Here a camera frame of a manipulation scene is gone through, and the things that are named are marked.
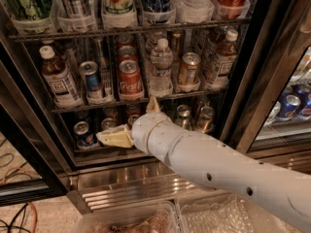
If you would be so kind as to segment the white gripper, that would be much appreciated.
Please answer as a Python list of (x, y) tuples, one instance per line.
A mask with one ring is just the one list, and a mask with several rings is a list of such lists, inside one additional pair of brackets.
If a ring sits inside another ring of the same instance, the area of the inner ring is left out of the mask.
[(129, 149), (134, 143), (138, 150), (146, 154), (165, 156), (169, 145), (180, 133), (180, 127), (159, 111), (159, 104), (152, 96), (146, 107), (147, 114), (135, 120), (131, 131), (123, 124), (98, 132), (96, 137), (105, 146)]

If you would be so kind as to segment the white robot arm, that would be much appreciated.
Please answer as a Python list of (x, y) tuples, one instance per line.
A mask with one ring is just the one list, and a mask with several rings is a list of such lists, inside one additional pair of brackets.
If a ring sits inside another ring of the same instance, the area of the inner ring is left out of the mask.
[(311, 176), (250, 158), (218, 139), (188, 131), (159, 110), (153, 98), (131, 127), (96, 134), (115, 147), (136, 147), (200, 188), (238, 194), (303, 233), (311, 233)]

